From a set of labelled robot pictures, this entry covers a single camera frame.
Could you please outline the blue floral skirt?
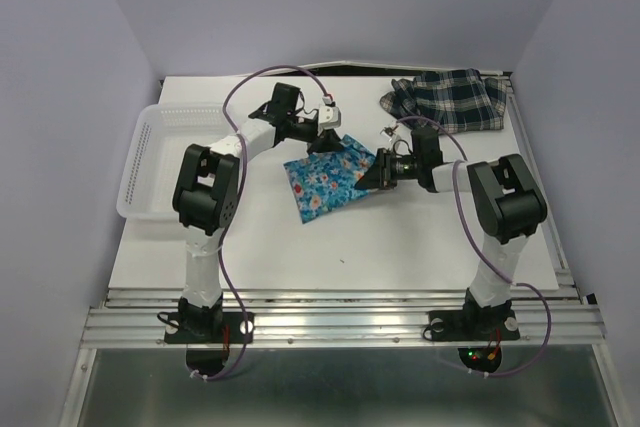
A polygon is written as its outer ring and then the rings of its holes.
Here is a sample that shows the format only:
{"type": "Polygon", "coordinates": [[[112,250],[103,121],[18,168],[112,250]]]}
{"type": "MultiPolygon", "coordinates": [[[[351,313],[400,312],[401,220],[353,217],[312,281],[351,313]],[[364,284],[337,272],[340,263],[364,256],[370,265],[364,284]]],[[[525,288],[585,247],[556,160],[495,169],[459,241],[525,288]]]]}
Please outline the blue floral skirt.
{"type": "Polygon", "coordinates": [[[283,164],[303,224],[369,195],[355,185],[373,165],[375,155],[349,135],[341,144],[340,152],[309,154],[283,164]]]}

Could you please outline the navy plaid skirt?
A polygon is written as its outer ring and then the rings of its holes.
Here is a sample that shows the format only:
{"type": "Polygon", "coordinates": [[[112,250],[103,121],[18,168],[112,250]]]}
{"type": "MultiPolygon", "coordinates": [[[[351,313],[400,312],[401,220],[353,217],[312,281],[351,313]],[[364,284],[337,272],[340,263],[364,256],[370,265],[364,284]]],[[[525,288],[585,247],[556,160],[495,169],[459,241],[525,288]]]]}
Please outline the navy plaid skirt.
{"type": "Polygon", "coordinates": [[[451,134],[504,128],[508,87],[476,69],[424,71],[412,79],[393,79],[381,108],[411,129],[428,119],[451,134]]]}

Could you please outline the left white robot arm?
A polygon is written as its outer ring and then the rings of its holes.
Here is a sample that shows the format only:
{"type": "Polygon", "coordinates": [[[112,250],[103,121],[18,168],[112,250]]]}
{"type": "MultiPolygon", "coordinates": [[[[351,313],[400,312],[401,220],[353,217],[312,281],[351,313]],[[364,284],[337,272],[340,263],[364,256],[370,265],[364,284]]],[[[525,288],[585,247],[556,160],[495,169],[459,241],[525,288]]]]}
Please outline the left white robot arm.
{"type": "Polygon", "coordinates": [[[185,150],[172,207],[186,228],[186,280],[178,307],[161,312],[168,344],[218,343],[231,336],[236,319],[223,311],[222,243],[235,217],[248,163],[281,142],[303,142],[310,153],[340,152],[341,113],[325,93],[313,113],[301,115],[299,88],[278,83],[271,98],[232,134],[185,150]]]}

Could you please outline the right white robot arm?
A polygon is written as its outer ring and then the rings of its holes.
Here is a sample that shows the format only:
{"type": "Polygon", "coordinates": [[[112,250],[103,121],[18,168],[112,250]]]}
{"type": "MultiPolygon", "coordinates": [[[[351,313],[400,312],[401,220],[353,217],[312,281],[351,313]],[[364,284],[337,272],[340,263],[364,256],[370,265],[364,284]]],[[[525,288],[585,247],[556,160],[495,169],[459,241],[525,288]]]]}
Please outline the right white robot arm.
{"type": "Polygon", "coordinates": [[[511,289],[524,247],[548,214],[548,207],[526,162],[519,154],[493,162],[447,163],[438,131],[421,127],[411,132],[411,152],[400,155],[380,148],[372,166],[356,182],[357,190],[391,190],[415,180],[430,193],[452,192],[463,231],[473,241],[461,195],[469,193],[483,231],[481,246],[471,243],[479,264],[458,310],[432,310],[423,331],[435,342],[487,340],[491,335],[519,337],[511,289]]]}

